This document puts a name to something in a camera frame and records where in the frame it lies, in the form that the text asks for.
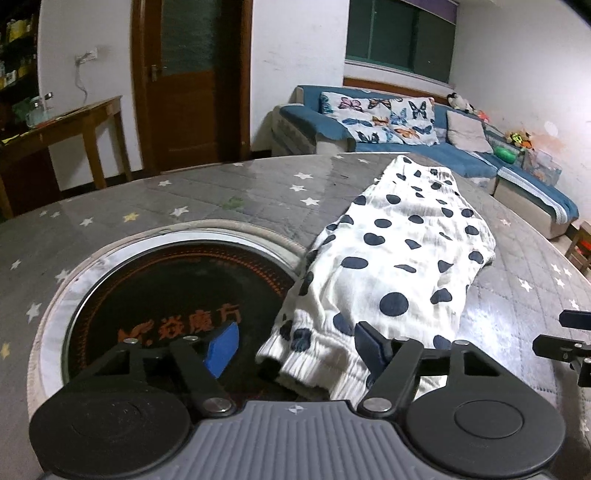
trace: screw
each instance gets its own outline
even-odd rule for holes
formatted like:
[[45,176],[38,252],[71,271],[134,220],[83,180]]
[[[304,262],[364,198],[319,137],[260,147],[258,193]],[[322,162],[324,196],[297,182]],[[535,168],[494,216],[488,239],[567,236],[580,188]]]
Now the screw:
[[392,408],[392,402],[390,402],[386,398],[368,398],[363,402],[363,407],[368,411],[384,413]]
[[208,398],[203,402],[203,408],[210,413],[224,413],[232,408],[232,402],[225,398]]

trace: wooden door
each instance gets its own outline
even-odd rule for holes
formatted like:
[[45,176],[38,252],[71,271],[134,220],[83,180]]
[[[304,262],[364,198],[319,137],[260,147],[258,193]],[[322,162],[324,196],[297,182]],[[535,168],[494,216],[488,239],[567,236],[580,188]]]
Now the wooden door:
[[147,0],[142,30],[147,123],[159,171],[237,161],[239,0]]

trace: frosted glass panel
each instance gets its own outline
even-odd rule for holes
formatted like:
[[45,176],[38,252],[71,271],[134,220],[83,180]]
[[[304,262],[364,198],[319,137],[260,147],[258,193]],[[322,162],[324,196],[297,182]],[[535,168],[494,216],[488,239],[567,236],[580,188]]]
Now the frosted glass panel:
[[220,0],[163,0],[163,75],[213,70]]

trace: sofa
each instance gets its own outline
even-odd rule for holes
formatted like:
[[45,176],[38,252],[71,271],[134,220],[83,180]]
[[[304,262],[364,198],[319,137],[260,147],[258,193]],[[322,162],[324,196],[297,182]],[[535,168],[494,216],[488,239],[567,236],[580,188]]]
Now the sofa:
[[[579,216],[577,206],[566,195],[549,187],[524,171],[518,164],[508,165],[489,153],[460,150],[447,141],[446,105],[434,106],[434,130],[439,144],[407,145],[397,143],[366,143],[354,139],[339,121],[321,113],[322,92],[333,92],[351,98],[401,99],[395,94],[354,87],[328,87],[299,85],[293,103],[279,105],[272,113],[272,154],[285,155],[339,155],[341,153],[417,153],[448,167],[456,174],[486,189],[499,202],[525,219],[546,238],[563,235],[572,221]],[[473,115],[458,112],[478,119]],[[496,128],[482,123],[486,139],[491,146],[507,144]]]

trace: pillow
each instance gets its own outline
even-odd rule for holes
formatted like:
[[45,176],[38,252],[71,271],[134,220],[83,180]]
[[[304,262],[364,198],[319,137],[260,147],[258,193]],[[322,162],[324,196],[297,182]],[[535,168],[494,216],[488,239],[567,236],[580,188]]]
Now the pillow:
[[320,95],[320,112],[343,124],[360,143],[403,143],[389,128],[389,105],[389,99],[356,99],[332,92]]
[[392,102],[390,128],[408,145],[436,145],[435,100],[406,98]]
[[482,122],[456,112],[447,113],[447,139],[460,150],[493,153],[486,141]]

